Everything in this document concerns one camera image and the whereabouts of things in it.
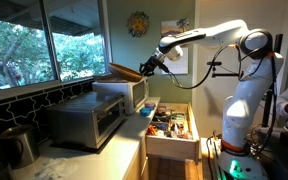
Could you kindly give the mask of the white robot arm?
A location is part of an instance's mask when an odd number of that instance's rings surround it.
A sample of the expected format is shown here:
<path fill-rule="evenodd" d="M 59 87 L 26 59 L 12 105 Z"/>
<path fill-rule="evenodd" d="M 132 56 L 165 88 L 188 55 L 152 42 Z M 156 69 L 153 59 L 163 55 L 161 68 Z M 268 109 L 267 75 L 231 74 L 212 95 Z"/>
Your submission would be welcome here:
<path fill-rule="evenodd" d="M 197 28 L 162 38 L 150 59 L 140 66 L 140 74 L 152 76 L 155 68 L 167 71 L 164 60 L 181 58 L 181 47 L 188 43 L 237 49 L 238 59 L 250 58 L 233 96 L 225 104 L 221 153 L 217 164 L 236 180 L 266 180 L 267 175 L 256 153 L 247 142 L 247 131 L 259 103 L 276 82 L 283 57 L 273 50 L 272 35 L 264 29 L 250 30 L 242 20 L 232 20 L 209 28 Z"/>

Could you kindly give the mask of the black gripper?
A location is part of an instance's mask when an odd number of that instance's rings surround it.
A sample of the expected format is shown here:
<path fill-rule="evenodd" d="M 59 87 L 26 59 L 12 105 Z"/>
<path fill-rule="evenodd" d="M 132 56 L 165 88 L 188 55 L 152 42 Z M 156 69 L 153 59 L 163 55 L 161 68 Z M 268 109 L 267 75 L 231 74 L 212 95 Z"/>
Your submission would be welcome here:
<path fill-rule="evenodd" d="M 140 66 L 139 71 L 141 75 L 149 77 L 153 75 L 153 71 L 156 67 L 162 70 L 166 68 L 166 66 L 156 56 L 151 56 L 144 66 Z"/>

